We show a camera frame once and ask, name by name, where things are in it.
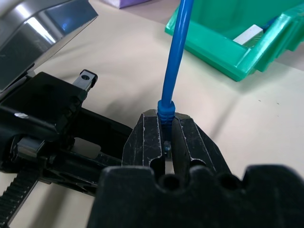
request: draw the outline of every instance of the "green storage tray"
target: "green storage tray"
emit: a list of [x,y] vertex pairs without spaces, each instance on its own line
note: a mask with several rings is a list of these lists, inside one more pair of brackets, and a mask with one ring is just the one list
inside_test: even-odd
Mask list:
[[[173,34],[178,9],[166,25]],[[253,48],[233,41],[253,24],[277,17]],[[195,0],[185,49],[235,81],[268,65],[304,40],[303,0]]]

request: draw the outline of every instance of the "blue cable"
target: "blue cable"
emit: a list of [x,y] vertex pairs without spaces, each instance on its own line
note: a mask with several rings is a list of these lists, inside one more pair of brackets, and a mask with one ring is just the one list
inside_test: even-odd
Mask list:
[[165,80],[162,88],[162,99],[158,102],[157,106],[157,114],[161,120],[161,126],[165,133],[165,137],[166,134],[171,134],[172,121],[175,116],[175,105],[172,101],[172,95],[186,43],[193,1],[194,0],[180,1],[181,4],[176,18]]

